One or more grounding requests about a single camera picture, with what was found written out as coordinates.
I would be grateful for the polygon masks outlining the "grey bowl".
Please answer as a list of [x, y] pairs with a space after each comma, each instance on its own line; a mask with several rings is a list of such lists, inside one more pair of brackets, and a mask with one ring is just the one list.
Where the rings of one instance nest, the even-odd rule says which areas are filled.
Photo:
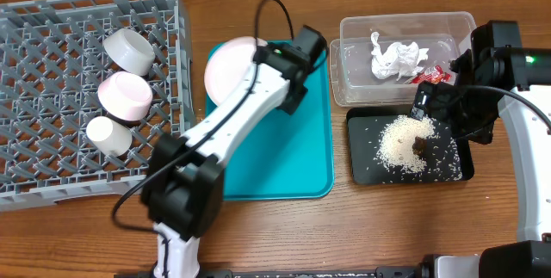
[[155, 60], [152, 45], [141, 34], [121, 28], [103, 42], [107, 55], [124, 71], [145, 77]]

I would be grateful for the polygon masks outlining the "white rice pile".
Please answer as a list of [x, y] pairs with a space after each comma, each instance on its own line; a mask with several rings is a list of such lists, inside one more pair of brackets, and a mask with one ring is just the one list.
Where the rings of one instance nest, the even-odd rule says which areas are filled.
[[376, 159], [386, 170], [399, 168], [407, 174], [421, 172], [426, 162], [413, 152], [416, 138], [430, 139], [435, 135], [434, 121], [428, 117], [415, 120], [399, 115], [386, 124], [380, 133]]

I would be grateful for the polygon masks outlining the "red snack wrapper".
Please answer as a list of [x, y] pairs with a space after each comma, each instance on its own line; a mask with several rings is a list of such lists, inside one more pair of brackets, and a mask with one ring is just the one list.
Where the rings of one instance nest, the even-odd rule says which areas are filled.
[[416, 76], [410, 77], [405, 81], [405, 84], [419, 84], [422, 82], [453, 83], [454, 81], [454, 72], [445, 71], [440, 65], [435, 65], [431, 68], [421, 71]]

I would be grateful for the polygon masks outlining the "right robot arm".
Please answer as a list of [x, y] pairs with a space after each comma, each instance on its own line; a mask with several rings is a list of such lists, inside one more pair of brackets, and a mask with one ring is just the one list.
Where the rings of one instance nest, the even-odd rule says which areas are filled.
[[517, 241], [478, 256], [428, 255], [417, 277], [550, 275], [550, 51], [525, 48], [513, 21], [489, 21], [451, 65], [454, 84], [422, 82], [411, 116], [450, 125], [455, 139], [492, 141], [504, 122], [517, 184]]

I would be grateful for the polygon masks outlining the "white tissue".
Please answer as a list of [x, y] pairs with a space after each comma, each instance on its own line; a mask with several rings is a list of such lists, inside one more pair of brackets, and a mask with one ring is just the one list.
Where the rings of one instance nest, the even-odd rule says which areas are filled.
[[374, 49], [371, 52], [371, 71], [380, 80], [396, 75], [402, 77], [417, 76], [424, 68], [419, 64], [428, 59], [428, 48], [420, 48], [416, 42], [410, 45], [393, 42], [383, 53], [378, 42], [380, 34], [373, 32], [370, 36]]

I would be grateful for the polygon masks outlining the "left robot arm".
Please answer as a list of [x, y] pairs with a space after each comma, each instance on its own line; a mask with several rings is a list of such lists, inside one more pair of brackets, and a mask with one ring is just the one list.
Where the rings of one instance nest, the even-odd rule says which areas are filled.
[[158, 139], [140, 196], [158, 234], [154, 276], [198, 275], [199, 239], [220, 211], [229, 160], [266, 114], [296, 111], [326, 46], [308, 26], [289, 43], [258, 46], [250, 70], [204, 121]]

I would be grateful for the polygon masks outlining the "pink bowl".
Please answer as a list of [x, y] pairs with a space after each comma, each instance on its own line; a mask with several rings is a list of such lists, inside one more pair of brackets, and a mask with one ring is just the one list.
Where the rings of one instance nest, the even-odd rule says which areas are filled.
[[152, 105], [152, 88], [142, 77], [118, 71], [98, 87], [101, 105], [113, 116], [126, 121], [145, 118]]

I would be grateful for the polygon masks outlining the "brown food scrap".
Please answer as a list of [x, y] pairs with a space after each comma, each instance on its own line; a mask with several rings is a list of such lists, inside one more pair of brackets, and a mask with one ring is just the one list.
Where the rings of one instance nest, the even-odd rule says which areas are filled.
[[427, 147], [427, 139], [416, 136], [412, 145], [412, 152], [422, 157]]

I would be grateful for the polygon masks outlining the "cream paper cup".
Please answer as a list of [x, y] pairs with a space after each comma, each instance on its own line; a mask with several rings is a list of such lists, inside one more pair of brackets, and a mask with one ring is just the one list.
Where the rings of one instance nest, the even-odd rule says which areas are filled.
[[132, 144], [130, 130], [106, 116], [97, 116], [86, 127], [87, 138], [103, 154], [121, 156]]

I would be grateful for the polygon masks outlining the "pink plate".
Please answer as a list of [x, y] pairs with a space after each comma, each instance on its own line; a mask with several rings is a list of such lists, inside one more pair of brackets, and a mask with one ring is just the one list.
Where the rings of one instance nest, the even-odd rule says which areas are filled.
[[256, 39], [238, 37], [223, 43], [208, 59], [204, 84], [215, 105], [220, 105], [238, 86], [252, 65]]

